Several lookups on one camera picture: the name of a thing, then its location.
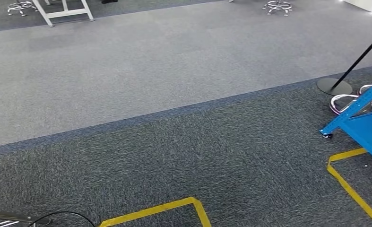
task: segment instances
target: caster wheel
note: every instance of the caster wheel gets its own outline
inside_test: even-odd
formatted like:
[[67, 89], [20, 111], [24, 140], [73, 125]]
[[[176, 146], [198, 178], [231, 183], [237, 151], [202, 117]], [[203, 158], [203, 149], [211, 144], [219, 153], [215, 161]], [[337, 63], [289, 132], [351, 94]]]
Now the caster wheel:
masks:
[[331, 139], [332, 138], [332, 134], [328, 134], [328, 135], [322, 135], [323, 138], [327, 138], [327, 139]]

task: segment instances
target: metal object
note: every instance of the metal object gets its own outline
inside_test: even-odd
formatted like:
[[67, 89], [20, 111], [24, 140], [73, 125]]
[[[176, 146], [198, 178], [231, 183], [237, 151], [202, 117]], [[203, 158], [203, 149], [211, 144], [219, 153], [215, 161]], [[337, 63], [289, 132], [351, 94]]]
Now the metal object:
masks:
[[8, 5], [8, 15], [12, 15], [12, 10], [18, 10], [20, 15], [24, 17], [26, 14], [23, 13], [23, 10], [28, 8], [33, 8], [35, 9], [35, 12], [38, 12], [38, 9], [33, 5], [32, 2], [16, 0], [15, 3]]
[[[37, 217], [31, 217], [28, 215], [22, 215], [22, 214], [13, 214], [13, 213], [6, 213], [6, 212], [0, 212], [0, 227], [7, 227], [14, 225], [16, 223], [32, 223], [33, 221], [36, 221]], [[48, 225], [52, 222], [49, 218], [43, 218], [39, 221], [37, 221], [37, 224], [42, 225]]]
[[338, 117], [321, 129], [321, 134], [327, 137], [336, 128], [340, 128], [372, 154], [372, 112], [356, 116], [357, 112], [367, 106], [371, 106], [371, 102], [372, 87], [360, 95]]
[[[338, 108], [338, 105], [337, 105], [337, 101], [340, 101], [341, 99], [346, 99], [346, 98], [353, 98], [352, 101], [350, 101], [347, 105], [345, 105], [343, 108], [339, 109]], [[349, 106], [351, 106], [356, 100], [357, 100], [358, 96], [355, 96], [355, 95], [337, 95], [337, 96], [333, 96], [332, 99], [330, 100], [330, 104], [329, 104], [329, 107], [330, 109], [337, 115], [340, 115], [343, 111], [345, 111]]]
[[267, 2], [262, 9], [269, 9], [267, 15], [271, 15], [274, 10], [284, 11], [285, 17], [289, 15], [289, 11], [292, 11], [292, 4], [287, 1], [276, 0]]
[[332, 86], [337, 83], [337, 79], [335, 78], [323, 78], [318, 80], [317, 87], [330, 95], [342, 95], [342, 94], [351, 94], [353, 92], [353, 88], [346, 82], [342, 81], [336, 87]]
[[340, 94], [350, 94], [346, 91], [344, 91], [342, 88], [345, 88], [345, 89], [348, 89], [350, 90], [349, 87], [351, 87], [349, 84], [348, 86], [346, 86], [345, 84], [347, 84], [346, 82], [344, 82], [345, 84], [340, 86], [340, 84], [343, 82], [343, 80], [345, 79], [345, 77], [351, 72], [351, 70], [353, 70], [356, 65], [358, 63], [360, 63], [360, 61], [372, 50], [372, 44], [361, 54], [361, 56], [355, 60], [355, 62], [350, 66], [350, 68], [343, 74], [343, 76], [337, 80], [333, 85], [332, 84], [329, 84], [329, 83], [325, 83], [323, 82], [322, 80], [325, 80], [325, 79], [328, 79], [328, 78], [324, 78], [324, 79], [320, 79], [317, 83], [317, 87], [325, 92], [326, 94], [329, 94], [329, 95], [340, 95]]
[[358, 90], [358, 95], [360, 96], [360, 95], [364, 94], [364, 92], [366, 92], [371, 87], [372, 87], [372, 84], [367, 84], [367, 85], [361, 86], [360, 89]]

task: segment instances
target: cable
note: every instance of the cable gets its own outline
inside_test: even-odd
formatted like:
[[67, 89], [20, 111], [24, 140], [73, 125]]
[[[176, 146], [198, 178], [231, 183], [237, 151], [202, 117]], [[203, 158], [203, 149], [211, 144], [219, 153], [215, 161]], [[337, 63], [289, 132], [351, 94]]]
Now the cable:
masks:
[[37, 220], [33, 221], [30, 225], [28, 225], [28, 227], [31, 227], [34, 223], [36, 223], [37, 221], [39, 221], [43, 218], [49, 217], [49, 216], [54, 215], [54, 214], [62, 214], [62, 213], [74, 214], [74, 215], [80, 216], [80, 217], [84, 218], [85, 220], [87, 220], [93, 227], [96, 227], [94, 225], [94, 223], [90, 219], [88, 219], [86, 216], [84, 216], [82, 214], [79, 214], [79, 213], [76, 213], [76, 212], [73, 212], [73, 211], [57, 211], [57, 212], [54, 212], [54, 213], [44, 215], [44, 216], [38, 218]]

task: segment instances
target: floor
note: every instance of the floor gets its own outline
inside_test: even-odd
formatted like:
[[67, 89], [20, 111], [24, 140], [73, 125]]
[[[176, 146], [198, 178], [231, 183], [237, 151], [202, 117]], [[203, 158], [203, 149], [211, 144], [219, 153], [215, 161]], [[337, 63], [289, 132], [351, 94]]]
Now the floor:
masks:
[[0, 145], [343, 72], [372, 42], [372, 15], [347, 3], [262, 4], [0, 31]]
[[[218, 0], [120, 0], [114, 4], [101, 4], [101, 0], [88, 0], [87, 4], [90, 7], [93, 16], [98, 18], [212, 1]], [[24, 11], [27, 15], [26, 17], [15, 15], [15, 13], [18, 12], [14, 12], [12, 16], [8, 16], [7, 7], [13, 2], [15, 2], [15, 0], [0, 0], [0, 31], [13, 28], [46, 25], [41, 14], [34, 12], [32, 9], [26, 9]], [[51, 5], [49, 6], [46, 5], [44, 0], [40, 0], [39, 2], [47, 13], [63, 11], [62, 2], [60, 0], [51, 0]], [[83, 5], [79, 0], [67, 0], [67, 4], [69, 10], [83, 8]], [[81, 14], [70, 17], [53, 18], [51, 21], [53, 23], [62, 23], [74, 20], [87, 20], [87, 18], [86, 14]]]
[[[98, 224], [193, 196], [213, 227], [372, 227], [326, 171], [329, 156], [359, 145], [339, 131], [320, 135], [335, 115], [316, 81], [1, 146], [0, 210], [72, 210]], [[347, 81], [355, 91], [372, 83], [372, 67]], [[334, 167], [372, 206], [371, 155]], [[88, 226], [53, 218], [51, 227]], [[201, 225], [188, 206], [123, 226]]]

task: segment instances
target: black shoe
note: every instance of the black shoe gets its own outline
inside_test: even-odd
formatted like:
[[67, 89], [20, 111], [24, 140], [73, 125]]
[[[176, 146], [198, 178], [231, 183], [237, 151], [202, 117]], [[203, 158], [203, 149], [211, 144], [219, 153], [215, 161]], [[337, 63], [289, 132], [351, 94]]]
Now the black shoe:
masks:
[[118, 2], [118, 0], [102, 0], [102, 4], [106, 4], [110, 2]]

